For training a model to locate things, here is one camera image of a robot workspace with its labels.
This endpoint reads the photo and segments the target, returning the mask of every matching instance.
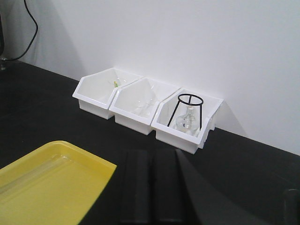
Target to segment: black wire stand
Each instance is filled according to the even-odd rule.
[[[182,100],[182,99],[180,98],[181,96],[189,96],[188,102]],[[198,100],[200,100],[200,103],[192,104],[192,103],[191,103],[192,97],[197,98]],[[181,102],[181,103],[183,103],[183,104],[185,104],[185,105],[199,106],[199,107],[200,107],[200,110],[199,110],[199,114],[200,114],[200,115],[199,115],[199,129],[201,130],[201,128],[202,128],[202,105],[203,105],[203,103],[204,103],[203,99],[200,98],[199,96],[193,95],[193,94],[180,94],[180,95],[178,95],[177,98],[178,98],[177,105],[176,105],[176,107],[175,107],[175,109],[174,109],[174,111],[173,111],[173,113],[172,113],[172,116],[171,116],[171,118],[170,118],[169,123],[168,123],[167,126],[170,126],[170,124],[171,124],[171,122],[172,122],[172,119],[173,119],[173,117],[174,117],[174,114],[176,113],[176,110],[177,110],[177,108],[178,108],[178,106],[179,106],[179,103]]]

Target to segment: wire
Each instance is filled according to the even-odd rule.
[[[25,5],[25,8],[26,8],[26,10],[27,10],[27,13],[30,15],[30,17],[32,18],[33,22],[34,22],[35,25],[36,25],[36,31],[35,31],[35,33],[34,33],[32,39],[31,39],[31,41],[30,41],[28,47],[26,48],[26,50],[24,51],[24,53],[23,53],[22,55],[20,55],[20,56],[17,57],[17,58],[14,58],[14,59],[5,59],[5,61],[15,61],[15,60],[18,60],[19,58],[23,57],[23,56],[28,52],[28,50],[29,50],[29,48],[30,48],[32,42],[34,41],[34,39],[35,39],[36,36],[37,36],[37,33],[38,33],[38,24],[37,24],[36,20],[33,18],[32,14],[30,13],[30,11],[29,11],[29,9],[28,9],[28,7],[27,7],[26,0],[24,0],[24,5]]]

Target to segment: yellow plastic tray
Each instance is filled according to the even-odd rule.
[[[76,225],[116,165],[55,141],[0,169],[1,225]]]

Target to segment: storage bin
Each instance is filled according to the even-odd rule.
[[[128,128],[148,135],[151,122],[161,101],[179,88],[173,85],[142,78],[117,91],[110,110],[115,121]]]
[[[194,94],[203,99],[202,128],[200,131],[198,129],[194,136],[176,129],[176,118],[185,114],[185,104],[179,104],[170,126],[167,126],[177,105],[178,95],[184,93]],[[216,113],[222,102],[222,99],[216,97],[210,97],[186,89],[178,90],[168,99],[164,100],[158,107],[157,113],[151,124],[156,130],[156,139],[194,154],[198,148],[203,148],[209,130],[214,130]],[[196,110],[196,114],[199,115],[200,107],[195,106],[194,110]]]
[[[79,100],[81,109],[109,119],[113,116],[113,113],[109,111],[109,106],[116,91],[140,78],[141,76],[110,68],[82,77],[73,93],[73,97]]]

